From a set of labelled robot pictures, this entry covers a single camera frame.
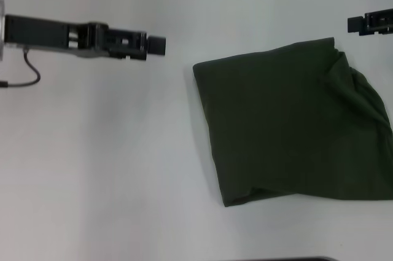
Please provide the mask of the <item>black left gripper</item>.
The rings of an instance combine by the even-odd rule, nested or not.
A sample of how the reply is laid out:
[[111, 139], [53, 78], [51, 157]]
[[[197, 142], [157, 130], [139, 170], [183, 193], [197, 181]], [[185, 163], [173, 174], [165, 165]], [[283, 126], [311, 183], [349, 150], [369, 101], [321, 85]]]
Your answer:
[[6, 15], [4, 42], [23, 49], [75, 55], [146, 61], [147, 55], [166, 55], [166, 38], [143, 31], [108, 29], [99, 23], [68, 23], [42, 18]]

